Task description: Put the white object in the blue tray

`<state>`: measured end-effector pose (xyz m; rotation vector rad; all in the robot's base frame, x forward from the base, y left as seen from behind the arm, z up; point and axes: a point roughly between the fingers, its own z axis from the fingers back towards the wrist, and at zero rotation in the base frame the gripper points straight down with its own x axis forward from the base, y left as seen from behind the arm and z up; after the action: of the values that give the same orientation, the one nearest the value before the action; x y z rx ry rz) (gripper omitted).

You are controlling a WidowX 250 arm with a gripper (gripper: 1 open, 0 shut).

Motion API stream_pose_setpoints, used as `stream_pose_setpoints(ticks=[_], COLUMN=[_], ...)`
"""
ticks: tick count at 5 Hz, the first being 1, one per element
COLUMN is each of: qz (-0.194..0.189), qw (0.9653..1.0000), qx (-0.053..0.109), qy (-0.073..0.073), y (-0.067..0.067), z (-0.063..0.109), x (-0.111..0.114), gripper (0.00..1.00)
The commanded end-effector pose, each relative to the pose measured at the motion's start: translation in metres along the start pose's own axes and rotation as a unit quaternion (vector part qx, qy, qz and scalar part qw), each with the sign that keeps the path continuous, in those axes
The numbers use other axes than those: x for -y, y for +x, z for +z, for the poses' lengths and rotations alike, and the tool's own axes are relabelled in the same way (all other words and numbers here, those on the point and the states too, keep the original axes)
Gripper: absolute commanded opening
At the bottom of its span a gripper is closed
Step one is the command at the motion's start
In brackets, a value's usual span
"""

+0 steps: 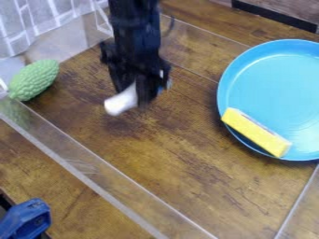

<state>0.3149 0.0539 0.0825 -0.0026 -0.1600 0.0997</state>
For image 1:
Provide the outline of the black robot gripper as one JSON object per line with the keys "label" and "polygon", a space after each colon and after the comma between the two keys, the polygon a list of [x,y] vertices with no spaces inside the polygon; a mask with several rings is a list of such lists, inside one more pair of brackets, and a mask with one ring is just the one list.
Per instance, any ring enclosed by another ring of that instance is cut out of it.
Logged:
{"label": "black robot gripper", "polygon": [[108,0],[113,42],[101,43],[101,61],[116,93],[123,92],[136,78],[139,106],[147,106],[169,88],[171,65],[160,57],[160,0]]}

